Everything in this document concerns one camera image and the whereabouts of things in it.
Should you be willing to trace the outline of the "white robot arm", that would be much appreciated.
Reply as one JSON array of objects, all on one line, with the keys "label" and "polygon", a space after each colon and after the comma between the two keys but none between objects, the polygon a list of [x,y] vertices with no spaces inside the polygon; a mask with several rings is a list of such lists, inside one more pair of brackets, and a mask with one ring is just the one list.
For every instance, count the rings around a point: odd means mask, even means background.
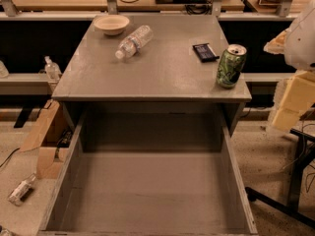
[{"label": "white robot arm", "polygon": [[288,132],[315,103],[315,0],[311,0],[290,26],[264,46],[282,54],[296,72],[279,82],[274,96],[270,125]]}]

